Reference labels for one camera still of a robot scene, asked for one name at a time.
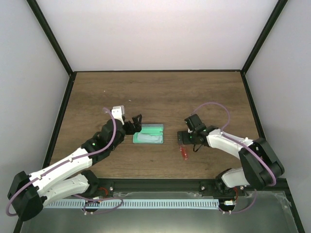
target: transparent plastic sheet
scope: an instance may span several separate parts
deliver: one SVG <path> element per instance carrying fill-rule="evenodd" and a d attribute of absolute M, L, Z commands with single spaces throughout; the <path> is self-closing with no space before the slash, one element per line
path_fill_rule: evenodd
<path fill-rule="evenodd" d="M 276 192 L 276 191 L 273 191 L 273 192 L 272 191 L 259 191 L 259 192 L 257 192 L 257 198 L 261 199 L 261 200 L 262 199 L 268 199 L 271 196 L 275 197 L 275 199 L 277 200 L 277 202 L 281 206 L 290 232 L 291 233 L 297 233 L 298 229 L 297 229 L 296 225 L 293 224 L 294 217 L 293 217 L 293 214 L 291 212 L 292 204 L 286 198 L 285 192 L 283 192 L 283 191 L 280 191 L 280 192 Z M 251 200 L 249 200 L 247 203 L 244 202 L 244 207 L 240 206 L 239 203 L 238 203 L 237 208 L 238 209 L 245 208 L 247 206 L 247 204 L 250 203 L 250 202 L 251 202 Z"/>
<path fill-rule="evenodd" d="M 115 193 L 113 196 L 124 199 L 214 199 L 213 197 L 202 197 L 200 193 L 194 192 L 122 192 Z"/>

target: black frame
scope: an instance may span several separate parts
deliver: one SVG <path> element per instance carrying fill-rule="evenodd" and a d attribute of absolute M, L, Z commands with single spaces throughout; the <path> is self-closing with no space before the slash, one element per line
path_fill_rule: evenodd
<path fill-rule="evenodd" d="M 247 94 L 247 98 L 252 110 L 252 114 L 254 117 L 255 125 L 260 137 L 265 138 L 264 131 L 262 125 L 260 123 L 260 119 L 258 113 L 256 111 L 255 103 L 253 101 L 251 91 L 247 84 L 246 73 L 252 65 L 256 55 L 258 54 L 261 46 L 263 45 L 265 39 L 269 35 L 269 32 L 273 28 L 275 22 L 277 21 L 279 15 L 281 14 L 283 8 L 285 7 L 288 0 L 278 0 L 274 10 L 272 11 L 266 25 L 264 26 L 258 40 L 256 41 L 251 53 L 249 54 L 242 70 L 131 70 L 131 71 L 113 71 L 113 72 L 240 72 L 241 78 L 244 84 L 244 88 Z M 65 115 L 66 107 L 70 98 L 70 94 L 72 91 L 72 87 L 74 84 L 74 80 L 76 78 L 77 72 L 73 71 L 62 52 L 51 28 L 48 25 L 38 3 L 36 0 L 27 0 L 31 10 L 33 11 L 35 17 L 40 23 L 43 31 L 45 32 L 48 40 L 53 46 L 58 58 L 63 64 L 66 72 L 69 76 L 69 81 L 67 84 L 67 88 L 64 94 L 64 98 L 59 110 L 59 114 L 56 120 L 56 124 L 52 133 L 52 137 L 50 140 L 50 144 L 48 147 L 48 151 L 44 160 L 43 168 L 49 166 L 52 154 L 54 151 L 54 147 L 57 141 L 57 137 L 61 128 L 61 124 Z M 215 183 L 215 179 L 100 179 L 102 183 L 106 183 L 113 186 L 113 191 L 121 191 L 121 192 L 135 192 L 135 191 L 192 191 L 192 192 L 201 192 L 204 196 L 205 194 L 210 196 L 210 192 L 204 192 L 201 190 L 202 185 L 213 185 Z M 292 198 L 290 189 L 288 187 L 286 179 L 279 178 L 277 180 L 277 184 L 274 187 L 266 187 L 265 191 L 284 191 L 287 199 L 291 202 L 292 207 L 291 211 L 294 216 L 294 220 L 298 231 L 300 233 L 304 233 L 304 228 L 302 226 L 299 214 L 297 212 L 294 200 Z M 224 195 L 213 194 L 215 198 L 225 198 Z M 19 233 L 21 231 L 22 222 L 20 220 L 17 221 L 16 227 L 14 229 L 14 233 Z"/>

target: white cable tray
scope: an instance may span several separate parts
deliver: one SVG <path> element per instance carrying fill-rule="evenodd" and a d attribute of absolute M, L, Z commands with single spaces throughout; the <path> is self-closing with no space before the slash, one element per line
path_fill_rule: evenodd
<path fill-rule="evenodd" d="M 109 209 L 117 206 L 120 200 L 106 200 L 92 203 L 88 209 Z M 86 201 L 81 199 L 62 199 L 51 203 L 46 208 L 58 209 L 81 209 Z M 219 201 L 212 199 L 164 199 L 164 200 L 141 200 L 124 199 L 120 209 L 218 209 Z"/>

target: red object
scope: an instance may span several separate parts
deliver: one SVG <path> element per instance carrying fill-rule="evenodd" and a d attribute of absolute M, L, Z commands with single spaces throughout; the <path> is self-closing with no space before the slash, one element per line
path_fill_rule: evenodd
<path fill-rule="evenodd" d="M 186 147 L 184 145 L 180 145 L 179 148 L 180 148 L 180 152 L 181 152 L 181 155 L 183 156 L 184 160 L 187 160 L 188 159 L 188 153 L 187 153 Z"/>
<path fill-rule="evenodd" d="M 106 197 L 108 196 L 108 190 L 104 187 L 99 187 L 98 190 L 103 190 L 105 191 Z"/>
<path fill-rule="evenodd" d="M 234 187 L 233 190 L 235 191 L 235 193 L 237 195 L 237 197 L 235 198 L 235 202 L 236 202 L 235 204 L 237 204 L 238 203 L 238 196 L 239 196 L 238 189 L 236 187 Z"/>

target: white plastic housing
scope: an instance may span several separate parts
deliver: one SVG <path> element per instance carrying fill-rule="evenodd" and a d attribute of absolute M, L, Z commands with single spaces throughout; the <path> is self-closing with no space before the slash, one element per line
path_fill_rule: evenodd
<path fill-rule="evenodd" d="M 234 138 L 237 141 L 240 141 L 241 143 L 245 144 L 247 147 L 253 144 L 253 140 L 251 139 L 236 137 L 228 133 L 225 133 L 225 134 L 229 137 Z M 207 136 L 207 142 L 210 147 L 223 150 L 229 154 L 232 154 L 238 159 L 240 159 L 239 151 L 242 149 L 242 146 L 231 141 L 230 139 L 223 137 L 220 129 L 213 130 L 212 132 L 210 132 L 209 135 Z"/>
<path fill-rule="evenodd" d="M 114 119 L 117 119 L 122 122 L 122 125 L 124 125 L 123 116 L 125 114 L 124 106 L 114 106 L 111 110 L 111 114 Z"/>
<path fill-rule="evenodd" d="M 34 187 L 38 186 L 38 194 L 39 196 L 43 196 L 48 190 L 51 189 L 53 185 L 55 185 L 57 182 L 62 181 L 66 179 L 67 177 L 85 169 L 90 166 L 92 166 L 92 159 L 89 157 L 83 157 L 80 159 L 72 160 L 72 158 L 77 157 L 82 154 L 87 154 L 87 151 L 82 148 L 78 148 L 74 153 L 67 156 L 66 158 L 58 161 L 57 163 L 42 169 L 40 171 L 36 171 L 31 173 L 30 180 L 33 180 L 34 178 L 40 178 L 40 180 L 35 181 L 33 183 Z M 44 177 L 41 177 L 41 175 L 46 172 L 47 170 L 57 166 L 58 164 L 62 163 L 63 161 L 71 160 L 71 162 L 68 162 L 59 168 L 55 169 L 54 171 L 50 172 Z"/>
<path fill-rule="evenodd" d="M 43 207 L 51 204 L 54 201 L 61 200 L 63 198 L 69 197 L 73 194 L 84 193 L 89 184 L 87 178 L 84 175 L 76 175 L 75 177 L 66 179 L 56 185 L 54 185 L 49 191 L 45 193 L 44 196 L 47 199 L 43 203 Z"/>
<path fill-rule="evenodd" d="M 249 185 L 249 183 L 245 178 L 242 167 L 227 171 L 224 175 L 222 175 L 222 180 L 225 183 L 225 185 L 229 188 Z"/>

